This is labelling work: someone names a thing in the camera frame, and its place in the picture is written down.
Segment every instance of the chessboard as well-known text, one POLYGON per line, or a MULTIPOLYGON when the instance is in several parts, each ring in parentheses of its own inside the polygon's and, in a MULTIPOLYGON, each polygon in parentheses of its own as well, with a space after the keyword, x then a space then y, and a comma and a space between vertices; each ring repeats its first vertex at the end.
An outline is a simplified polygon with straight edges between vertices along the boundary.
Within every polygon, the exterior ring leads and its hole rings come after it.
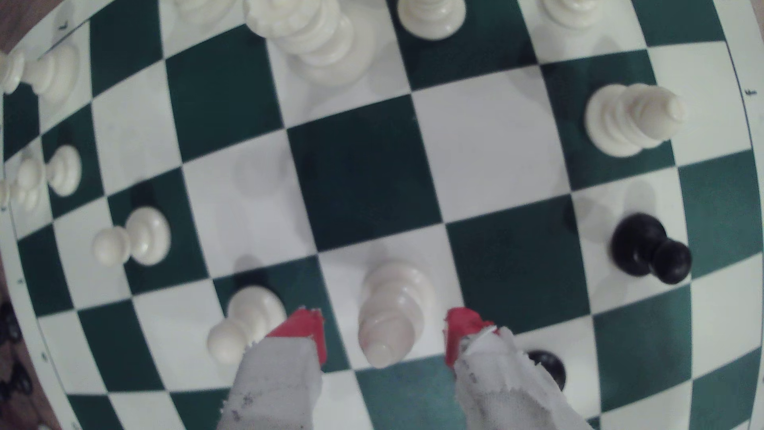
POLYGON ((341 4, 373 18, 377 50, 340 88, 298 76, 244 25, 241 0, 206 26, 171 0, 66 0, 16 48, 68 44, 80 59, 63 104, 22 84, 1 115, 6 178, 61 145, 82 159, 71 196, 45 187, 34 211, 0 213, 13 303, 62 427, 213 429, 236 369, 209 356, 207 333, 234 292, 262 285, 287 313, 325 317, 316 429, 466 428, 443 357, 454 306, 561 357, 564 394, 595 428, 761 428, 751 83, 764 48, 750 3, 609 0, 574 32, 538 0, 468 0, 442 41, 404 30, 396 0, 341 4), (609 83, 668 88, 690 119, 609 157, 583 123, 609 83), (98 264, 94 235, 141 206, 169 221, 165 260, 98 264), (636 212, 688 244, 683 282, 610 261, 636 212), (427 273, 437 303, 406 359, 376 370, 359 300, 389 261, 427 273))

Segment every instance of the white pawn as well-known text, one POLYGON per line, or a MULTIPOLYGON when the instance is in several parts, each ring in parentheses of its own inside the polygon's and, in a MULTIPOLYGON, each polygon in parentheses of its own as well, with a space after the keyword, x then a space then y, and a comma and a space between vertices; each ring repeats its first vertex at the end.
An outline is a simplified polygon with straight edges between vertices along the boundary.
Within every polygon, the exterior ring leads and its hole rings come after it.
POLYGON ((170 251, 170 225, 153 207, 139 207, 125 227, 99 231, 92 243, 95 259, 106 266, 125 264, 130 256, 142 265, 155 265, 170 251))
POLYGON ((287 319, 281 300, 263 287, 246 287, 228 302, 228 317, 209 331, 207 350, 222 364, 236 364, 253 342, 259 342, 287 319))
POLYGON ((603 0, 543 0, 544 9, 558 24, 583 30, 602 19, 603 0))
POLYGON ((409 33, 439 41, 454 34, 465 22, 465 0, 399 0, 398 17, 409 33))
POLYGON ((342 86, 371 65, 376 35, 362 14, 346 15, 337 0, 245 0, 247 26, 297 56, 297 72, 311 82, 342 86))
POLYGON ((665 88, 615 84, 600 88, 589 99, 584 124, 602 152, 629 157, 669 140, 687 118, 685 103, 665 88))
POLYGON ((50 158, 46 168, 48 185, 61 197, 74 194, 83 176, 83 163, 72 145, 61 145, 50 158))
POLYGON ((374 270, 364 282, 358 343, 371 366, 400 362, 422 336, 435 289, 417 268, 400 262, 374 270))
POLYGON ((29 60, 23 52, 16 51, 2 58, 0 66, 2 85, 6 93, 13 93, 20 82, 32 85, 35 94, 48 103, 64 101, 74 88, 79 71, 77 48, 61 45, 42 56, 29 60))
POLYGON ((207 25, 223 18, 233 0, 175 0, 178 13, 184 21, 207 25))

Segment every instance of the black chess piece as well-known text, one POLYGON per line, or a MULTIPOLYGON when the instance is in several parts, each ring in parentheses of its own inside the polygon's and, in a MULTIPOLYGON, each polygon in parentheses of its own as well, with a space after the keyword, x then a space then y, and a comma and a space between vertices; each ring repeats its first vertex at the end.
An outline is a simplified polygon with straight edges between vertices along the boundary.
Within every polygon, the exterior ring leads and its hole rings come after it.
POLYGON ((655 217, 636 213, 618 224, 610 254, 619 269, 631 276, 652 273, 665 284, 678 284, 692 267, 690 249, 666 236, 655 217))
POLYGON ((548 351, 537 350, 529 352, 528 358, 536 364, 541 364, 549 372, 549 375, 552 375, 552 379, 560 387, 560 391, 565 388, 567 376, 565 374, 565 366, 562 365, 562 360, 559 357, 548 351))
MULTIPOLYGON (((23 337, 10 301, 0 305, 0 333, 0 337, 7 337, 14 344, 21 342, 23 337)), ((4 342, 4 339, 0 339, 0 345, 4 342)))

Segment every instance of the chess piece top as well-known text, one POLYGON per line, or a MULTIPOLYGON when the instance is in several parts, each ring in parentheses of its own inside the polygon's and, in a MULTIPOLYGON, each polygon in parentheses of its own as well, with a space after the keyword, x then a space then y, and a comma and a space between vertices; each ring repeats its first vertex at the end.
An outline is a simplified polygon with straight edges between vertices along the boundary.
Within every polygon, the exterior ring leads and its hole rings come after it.
POLYGON ((584 114, 587 134, 613 157, 629 157, 674 136, 688 119, 682 99, 659 86, 607 85, 589 99, 584 114))
POLYGON ((281 300, 259 286, 239 290, 228 302, 228 317, 209 331, 207 350, 223 364, 241 361, 247 347, 287 319, 281 300))
POLYGON ((465 0, 400 0, 398 17, 409 33, 428 41, 454 34, 465 22, 465 0))
POLYGON ((405 263, 383 265, 367 277, 358 342, 371 366, 387 367, 411 351, 422 335, 434 291, 421 271, 405 263))
POLYGON ((130 256, 142 265, 155 265, 170 251, 170 225, 159 210, 139 207, 130 214, 125 227, 98 232, 92 251, 106 266, 124 264, 130 256))
POLYGON ((543 0, 544 9, 558 24, 582 30, 602 19, 603 0, 543 0))
POLYGON ((610 254, 629 275, 652 273, 670 285, 684 280, 692 267, 690 249, 669 239, 660 221, 645 213, 636 213, 618 224, 610 242, 610 254))

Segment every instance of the chess piece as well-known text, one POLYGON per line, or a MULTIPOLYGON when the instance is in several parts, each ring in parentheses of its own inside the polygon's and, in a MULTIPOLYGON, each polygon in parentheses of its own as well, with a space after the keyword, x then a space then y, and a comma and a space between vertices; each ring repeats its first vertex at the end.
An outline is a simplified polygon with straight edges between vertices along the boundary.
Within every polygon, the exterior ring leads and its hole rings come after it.
POLYGON ((536 350, 529 352, 528 358, 536 364, 541 364, 552 379, 555 380, 557 386, 560 387, 560 391, 565 388, 567 375, 565 373, 565 366, 563 366, 562 360, 559 357, 548 351, 536 350))
POLYGON ((655 217, 637 213, 618 224, 610 242, 616 265, 631 276, 652 273, 665 284, 678 284, 690 273, 692 255, 683 243, 669 239, 655 217))
POLYGON ((417 268, 394 262, 364 281, 358 343, 378 369, 401 361, 422 336, 424 315, 435 289, 417 268))
POLYGON ((46 166, 47 181, 54 193, 70 196, 83 176, 83 163, 72 145, 61 145, 46 166))
POLYGON ((153 207, 139 207, 124 227, 99 231, 92 242, 95 258, 103 265, 125 264, 130 256, 142 265, 155 265, 170 251, 170 225, 153 207))
POLYGON ((296 56, 297 73, 324 86, 358 80, 371 65, 376 35, 360 12, 346 15, 337 0, 245 0, 247 26, 296 56))
POLYGON ((600 88, 589 99, 584 124, 602 152, 629 157, 669 140, 687 118, 685 103, 665 88, 614 84, 600 88))
POLYGON ((41 185, 44 181, 50 185, 53 192, 67 197, 78 188, 82 174, 79 152, 72 145, 60 146, 47 165, 34 157, 24 158, 18 167, 16 180, 11 185, 0 184, 0 204, 3 204, 3 207, 7 204, 7 187, 8 194, 19 202, 24 210, 31 212, 40 201, 41 185))
POLYGON ((184 21, 208 25, 219 21, 233 5, 233 0, 175 0, 184 21))
POLYGON ((39 60, 29 60, 21 51, 16 51, 0 64, 0 77, 6 93, 13 93, 18 84, 32 85, 35 94, 48 103, 64 101, 74 88, 79 72, 79 53, 70 44, 63 44, 42 56, 39 60))
POLYGON ((10 186, 11 198, 18 202, 25 211, 31 212, 37 207, 45 181, 45 165, 34 157, 21 160, 16 180, 10 186))
POLYGON ((263 287, 239 290, 228 302, 228 317, 209 331, 207 350, 222 364, 236 364, 253 342, 263 340, 287 319, 281 300, 263 287))
POLYGON ((546 13, 563 27, 583 30, 602 19, 603 0, 543 0, 546 13))
POLYGON ((409 33, 428 41, 454 34, 465 22, 465 0, 399 0, 398 17, 409 33))

